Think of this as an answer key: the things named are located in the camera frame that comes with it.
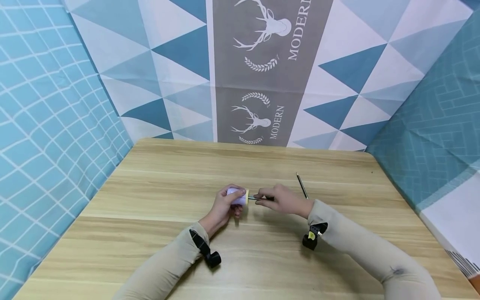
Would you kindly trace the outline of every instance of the beige sleeve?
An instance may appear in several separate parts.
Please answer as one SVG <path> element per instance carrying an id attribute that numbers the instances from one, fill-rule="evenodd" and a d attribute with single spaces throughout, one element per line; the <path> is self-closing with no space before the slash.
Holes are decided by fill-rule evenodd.
<path id="1" fill-rule="evenodd" d="M 113 296 L 113 300 L 163 300 L 180 277 L 200 258 L 189 230 L 195 230 L 209 244 L 198 223 L 186 228 L 175 240 L 143 263 Z"/>
<path id="2" fill-rule="evenodd" d="M 308 223 L 328 222 L 322 239 L 350 255 L 384 287 L 385 300 L 441 299 L 432 277 L 405 252 L 315 200 Z"/>

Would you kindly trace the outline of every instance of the table surface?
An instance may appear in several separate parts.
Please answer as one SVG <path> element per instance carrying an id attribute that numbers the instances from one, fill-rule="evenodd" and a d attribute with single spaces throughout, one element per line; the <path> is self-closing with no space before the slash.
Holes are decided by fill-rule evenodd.
<path id="1" fill-rule="evenodd" d="M 429 270 L 444 299 L 480 299 L 375 159 L 362 152 L 161 139 L 140 140 L 15 300 L 110 299 L 130 274 L 235 183 L 282 183 L 322 199 Z M 383 299 L 382 286 L 324 242 L 301 245 L 305 220 L 250 205 L 213 240 L 211 272 L 197 262 L 169 299 Z"/>

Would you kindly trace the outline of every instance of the black strap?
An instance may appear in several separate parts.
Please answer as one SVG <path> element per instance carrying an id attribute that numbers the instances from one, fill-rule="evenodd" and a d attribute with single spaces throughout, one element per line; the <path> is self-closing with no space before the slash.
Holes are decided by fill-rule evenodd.
<path id="1" fill-rule="evenodd" d="M 218 254 L 217 251 L 210 253 L 210 247 L 207 245 L 204 239 L 202 239 L 202 237 L 195 232 L 195 230 L 190 229 L 190 235 L 195 243 L 195 246 L 197 246 L 197 248 L 200 250 L 200 254 L 204 257 L 208 267 L 213 269 L 222 262 L 220 254 Z"/>
<path id="2" fill-rule="evenodd" d="M 327 228 L 327 222 L 311 225 L 309 232 L 303 236 L 302 245 L 310 250 L 315 250 L 318 239 L 327 231 Z"/>

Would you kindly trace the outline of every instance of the wrist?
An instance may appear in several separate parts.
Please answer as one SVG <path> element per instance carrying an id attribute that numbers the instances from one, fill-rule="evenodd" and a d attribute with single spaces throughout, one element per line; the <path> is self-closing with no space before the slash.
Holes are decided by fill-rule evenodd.
<path id="1" fill-rule="evenodd" d="M 208 235 L 208 238 L 211 239 L 217 230 L 216 222 L 211 218 L 211 216 L 204 216 L 198 223 L 205 229 L 205 232 Z"/>
<path id="2" fill-rule="evenodd" d="M 311 199 L 302 199 L 301 204 L 299 205 L 299 211 L 296 213 L 304 219 L 308 219 L 308 216 L 313 209 L 313 201 Z"/>

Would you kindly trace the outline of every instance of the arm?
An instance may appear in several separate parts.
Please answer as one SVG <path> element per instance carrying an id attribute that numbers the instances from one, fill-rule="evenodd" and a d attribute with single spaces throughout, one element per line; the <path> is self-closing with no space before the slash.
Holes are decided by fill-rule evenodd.
<path id="1" fill-rule="evenodd" d="M 239 190 L 227 195 L 231 187 Z M 210 212 L 144 262 L 114 295 L 113 300 L 164 300 L 180 277 L 200 257 L 200 250 L 192 240 L 190 229 L 209 244 L 209 239 L 228 222 L 230 215 L 240 216 L 242 207 L 231 203 L 243 194 L 245 190 L 233 184 L 221 189 L 216 194 Z"/>
<path id="2" fill-rule="evenodd" d="M 115 294 L 113 300 L 163 300 L 180 277 L 200 258 L 189 230 L 195 230 L 209 243 L 205 229 L 195 223 L 175 240 L 143 263 Z"/>
<path id="3" fill-rule="evenodd" d="M 405 252 L 319 200 L 300 198 L 283 185 L 262 188 L 256 198 L 273 196 L 275 202 L 259 200 L 256 204 L 273 210 L 297 214 L 309 225 L 328 222 L 322 239 L 356 261 L 384 287 L 385 300 L 439 300 L 432 277 Z"/>

